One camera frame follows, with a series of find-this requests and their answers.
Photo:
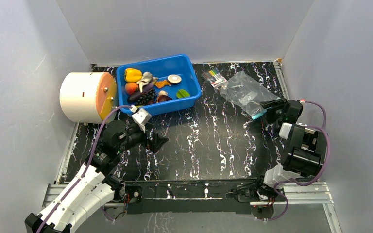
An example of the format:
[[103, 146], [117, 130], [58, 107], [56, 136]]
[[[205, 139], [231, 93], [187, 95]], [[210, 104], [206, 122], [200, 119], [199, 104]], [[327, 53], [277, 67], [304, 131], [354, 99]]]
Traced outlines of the round white brown slice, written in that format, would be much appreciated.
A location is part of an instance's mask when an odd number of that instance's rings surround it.
[[176, 85], [182, 81], [182, 78], [179, 75], [171, 74], [167, 77], [167, 80], [171, 85]]

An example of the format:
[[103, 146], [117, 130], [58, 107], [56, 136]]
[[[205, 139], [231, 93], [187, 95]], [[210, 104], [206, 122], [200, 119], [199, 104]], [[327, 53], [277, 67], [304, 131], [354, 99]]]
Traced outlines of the black grape bunch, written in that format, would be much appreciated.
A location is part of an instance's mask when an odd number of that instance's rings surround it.
[[141, 94], [138, 100], [135, 102], [135, 106], [146, 106], [155, 103], [157, 97], [155, 89], [149, 90], [145, 94]]

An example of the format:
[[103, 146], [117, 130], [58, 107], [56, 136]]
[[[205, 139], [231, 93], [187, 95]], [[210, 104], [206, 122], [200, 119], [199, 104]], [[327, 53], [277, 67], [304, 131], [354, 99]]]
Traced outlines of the small beige mushroom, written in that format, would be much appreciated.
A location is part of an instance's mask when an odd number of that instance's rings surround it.
[[168, 93], [164, 90], [159, 91], [158, 96], [168, 96]]

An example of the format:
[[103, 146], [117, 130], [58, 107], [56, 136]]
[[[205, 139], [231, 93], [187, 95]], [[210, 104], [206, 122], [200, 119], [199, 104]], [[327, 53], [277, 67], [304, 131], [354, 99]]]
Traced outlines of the green leaf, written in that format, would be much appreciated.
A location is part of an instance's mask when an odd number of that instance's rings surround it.
[[188, 98], [190, 97], [190, 94], [188, 91], [184, 90], [184, 89], [179, 89], [177, 92], [176, 92], [176, 97], [178, 99], [183, 99], [183, 98]]

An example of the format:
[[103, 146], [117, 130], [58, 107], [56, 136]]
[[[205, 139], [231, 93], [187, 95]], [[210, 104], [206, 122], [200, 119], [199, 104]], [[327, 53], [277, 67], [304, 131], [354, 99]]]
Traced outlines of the orange peach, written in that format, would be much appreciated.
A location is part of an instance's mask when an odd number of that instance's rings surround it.
[[127, 95], [132, 95], [139, 90], [139, 86], [136, 83], [126, 83], [124, 89]]

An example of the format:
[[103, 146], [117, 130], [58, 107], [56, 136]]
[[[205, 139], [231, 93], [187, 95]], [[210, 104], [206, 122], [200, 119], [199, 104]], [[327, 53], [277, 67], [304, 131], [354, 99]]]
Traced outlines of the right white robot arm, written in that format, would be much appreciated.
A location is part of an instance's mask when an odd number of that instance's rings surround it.
[[324, 168], [327, 141], [321, 130], [298, 123], [305, 104], [285, 98], [261, 102], [262, 120], [272, 124], [272, 132], [284, 141], [284, 152], [277, 165], [255, 181], [230, 191], [238, 202], [265, 201], [273, 204], [283, 194], [283, 186], [300, 178], [318, 177]]

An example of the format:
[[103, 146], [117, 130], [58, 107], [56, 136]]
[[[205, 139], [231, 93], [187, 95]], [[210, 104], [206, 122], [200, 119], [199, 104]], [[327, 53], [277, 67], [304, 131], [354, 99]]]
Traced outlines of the pack of coloured markers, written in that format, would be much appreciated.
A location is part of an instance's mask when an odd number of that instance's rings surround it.
[[219, 72], [217, 68], [206, 71], [202, 74], [202, 77], [214, 88], [219, 89], [226, 85], [227, 79]]

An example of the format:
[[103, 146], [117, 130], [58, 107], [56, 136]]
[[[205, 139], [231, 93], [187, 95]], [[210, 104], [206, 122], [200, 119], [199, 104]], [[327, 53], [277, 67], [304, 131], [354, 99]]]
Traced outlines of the purple eggplant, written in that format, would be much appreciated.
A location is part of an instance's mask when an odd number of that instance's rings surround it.
[[146, 95], [147, 93], [151, 92], [151, 90], [154, 90], [155, 84], [150, 83], [146, 86], [143, 87], [142, 92], [141, 91], [136, 91], [132, 95], [130, 95], [127, 100], [129, 103], [136, 102], [138, 99], [140, 99], [141, 96]]

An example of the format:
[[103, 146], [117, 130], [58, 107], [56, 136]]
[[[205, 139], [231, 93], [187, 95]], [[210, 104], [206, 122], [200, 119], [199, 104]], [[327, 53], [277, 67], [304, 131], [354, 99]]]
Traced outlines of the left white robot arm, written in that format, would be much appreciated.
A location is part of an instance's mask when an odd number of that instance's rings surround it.
[[156, 153], [167, 142], [168, 138], [153, 131], [151, 123], [127, 125], [114, 120], [104, 125], [75, 178], [39, 214], [26, 217], [26, 231], [74, 233], [106, 203], [130, 200], [125, 182], [112, 173], [121, 153], [138, 145]]

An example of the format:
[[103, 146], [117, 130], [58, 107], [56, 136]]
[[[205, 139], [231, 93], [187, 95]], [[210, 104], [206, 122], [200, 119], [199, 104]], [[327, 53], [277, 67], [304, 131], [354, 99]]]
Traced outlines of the clear zip top bag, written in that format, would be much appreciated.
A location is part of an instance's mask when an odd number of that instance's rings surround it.
[[253, 120], [260, 118], [266, 111], [260, 105], [261, 102], [279, 99], [243, 71], [225, 82], [220, 88], [220, 94], [231, 104], [239, 106]]

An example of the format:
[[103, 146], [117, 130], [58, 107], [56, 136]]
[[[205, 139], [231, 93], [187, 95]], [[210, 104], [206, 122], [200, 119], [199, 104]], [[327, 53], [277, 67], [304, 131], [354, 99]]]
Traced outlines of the orange starfish cookie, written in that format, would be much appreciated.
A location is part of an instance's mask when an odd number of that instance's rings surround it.
[[155, 86], [158, 89], [162, 89], [165, 86], [172, 86], [172, 84], [168, 80], [161, 80], [161, 81], [156, 81]]

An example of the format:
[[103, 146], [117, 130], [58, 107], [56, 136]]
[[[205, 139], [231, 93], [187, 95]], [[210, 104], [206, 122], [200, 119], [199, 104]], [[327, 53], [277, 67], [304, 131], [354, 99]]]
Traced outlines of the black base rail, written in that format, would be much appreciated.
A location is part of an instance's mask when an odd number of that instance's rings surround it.
[[257, 178], [127, 181], [129, 213], [158, 212], [251, 214], [279, 198]]

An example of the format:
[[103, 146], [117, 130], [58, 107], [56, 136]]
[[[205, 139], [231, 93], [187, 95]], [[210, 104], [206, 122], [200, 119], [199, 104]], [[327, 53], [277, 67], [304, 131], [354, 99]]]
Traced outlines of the yellow bell pepper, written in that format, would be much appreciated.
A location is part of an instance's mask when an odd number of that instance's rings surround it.
[[124, 71], [124, 79], [127, 83], [136, 83], [142, 79], [143, 73], [134, 68], [127, 68]]

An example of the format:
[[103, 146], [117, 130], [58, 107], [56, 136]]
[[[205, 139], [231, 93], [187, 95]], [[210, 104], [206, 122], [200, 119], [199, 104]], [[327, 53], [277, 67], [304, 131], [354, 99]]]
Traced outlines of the white cylinder container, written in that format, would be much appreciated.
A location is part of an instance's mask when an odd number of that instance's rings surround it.
[[72, 122], [100, 124], [116, 106], [117, 89], [108, 72], [71, 72], [60, 88], [61, 109]]

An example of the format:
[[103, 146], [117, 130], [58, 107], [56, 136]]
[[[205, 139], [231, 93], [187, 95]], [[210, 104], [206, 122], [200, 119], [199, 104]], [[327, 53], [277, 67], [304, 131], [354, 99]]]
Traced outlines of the white garlic mushroom toy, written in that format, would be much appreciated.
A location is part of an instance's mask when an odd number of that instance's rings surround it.
[[157, 77], [154, 77], [150, 72], [144, 72], [142, 78], [136, 82], [140, 93], [143, 92], [144, 86], [147, 86], [150, 83], [154, 83], [158, 80]]

